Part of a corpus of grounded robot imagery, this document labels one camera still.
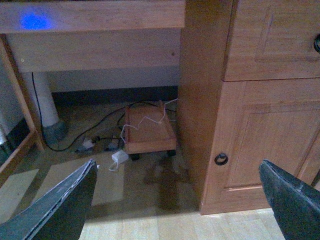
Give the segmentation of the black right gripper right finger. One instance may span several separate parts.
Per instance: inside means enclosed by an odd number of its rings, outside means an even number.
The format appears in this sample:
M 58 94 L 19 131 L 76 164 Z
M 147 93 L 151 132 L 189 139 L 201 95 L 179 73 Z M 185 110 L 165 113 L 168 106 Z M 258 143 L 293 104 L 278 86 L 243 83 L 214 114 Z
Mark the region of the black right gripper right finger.
M 320 238 L 320 192 L 271 161 L 259 166 L 263 192 L 286 240 Z

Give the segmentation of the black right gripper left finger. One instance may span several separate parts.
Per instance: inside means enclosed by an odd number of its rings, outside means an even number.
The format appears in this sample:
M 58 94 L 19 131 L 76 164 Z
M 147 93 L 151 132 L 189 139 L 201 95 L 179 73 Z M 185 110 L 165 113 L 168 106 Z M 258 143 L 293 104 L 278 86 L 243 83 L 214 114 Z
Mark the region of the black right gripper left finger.
M 90 159 L 12 219 L 2 240 L 78 240 L 92 204 L 98 166 Z

